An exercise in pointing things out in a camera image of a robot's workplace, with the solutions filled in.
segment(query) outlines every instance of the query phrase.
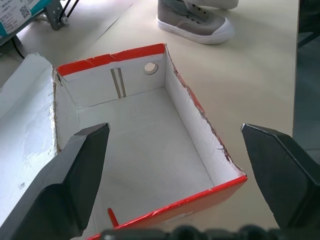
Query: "table surface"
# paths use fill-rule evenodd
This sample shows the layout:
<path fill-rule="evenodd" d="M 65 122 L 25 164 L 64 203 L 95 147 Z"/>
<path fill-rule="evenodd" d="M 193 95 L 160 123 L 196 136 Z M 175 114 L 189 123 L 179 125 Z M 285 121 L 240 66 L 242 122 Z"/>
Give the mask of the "table surface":
<path fill-rule="evenodd" d="M 225 44 L 201 45 L 158 29 L 157 1 L 140 0 L 81 56 L 167 43 L 177 70 L 233 160 L 248 174 L 247 183 L 229 200 L 161 224 L 166 230 L 180 224 L 201 230 L 237 230 L 245 224 L 277 226 L 255 181 L 240 127 L 250 123 L 292 134 L 299 1 L 239 1 L 229 11 L 210 8 L 234 25 L 236 36 Z"/>

